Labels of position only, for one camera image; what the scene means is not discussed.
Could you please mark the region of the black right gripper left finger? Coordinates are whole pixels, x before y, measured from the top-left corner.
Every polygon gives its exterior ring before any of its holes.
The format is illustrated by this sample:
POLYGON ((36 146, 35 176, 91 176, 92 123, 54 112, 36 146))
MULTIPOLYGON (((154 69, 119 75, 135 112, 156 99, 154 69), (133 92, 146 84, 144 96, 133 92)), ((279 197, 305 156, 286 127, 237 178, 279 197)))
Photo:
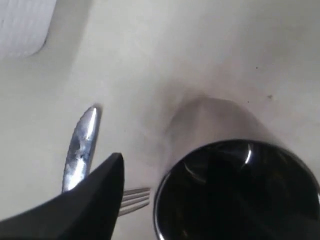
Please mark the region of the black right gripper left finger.
POLYGON ((124 192, 124 159, 112 153, 75 188, 0 222, 2 240, 110 240, 124 192))

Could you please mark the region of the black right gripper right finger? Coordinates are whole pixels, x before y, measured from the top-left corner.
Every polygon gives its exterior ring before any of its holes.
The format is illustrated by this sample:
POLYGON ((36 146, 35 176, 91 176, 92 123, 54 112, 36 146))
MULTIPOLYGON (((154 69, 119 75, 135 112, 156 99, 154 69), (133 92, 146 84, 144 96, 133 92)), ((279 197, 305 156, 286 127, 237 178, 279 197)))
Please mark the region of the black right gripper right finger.
POLYGON ((259 189, 239 177, 228 156, 214 155, 207 169, 207 218, 210 240, 318 240, 320 224, 302 215, 286 215, 251 205, 240 194, 248 187, 252 196, 259 189))

